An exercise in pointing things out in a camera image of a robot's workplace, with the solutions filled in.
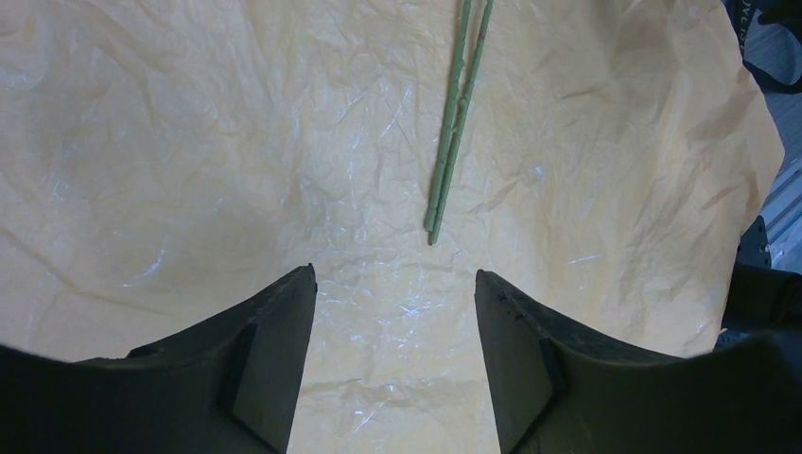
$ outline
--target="crumpled paper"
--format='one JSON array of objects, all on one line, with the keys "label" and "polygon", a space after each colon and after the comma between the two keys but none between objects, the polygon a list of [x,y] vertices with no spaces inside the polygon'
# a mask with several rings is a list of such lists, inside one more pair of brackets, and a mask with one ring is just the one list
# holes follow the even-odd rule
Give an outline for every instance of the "crumpled paper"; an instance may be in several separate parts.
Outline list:
[{"label": "crumpled paper", "polygon": [[291,452],[497,451],[479,268],[711,348],[782,159],[724,8],[496,1],[429,247],[460,2],[0,6],[0,341],[122,357],[312,262]]}]

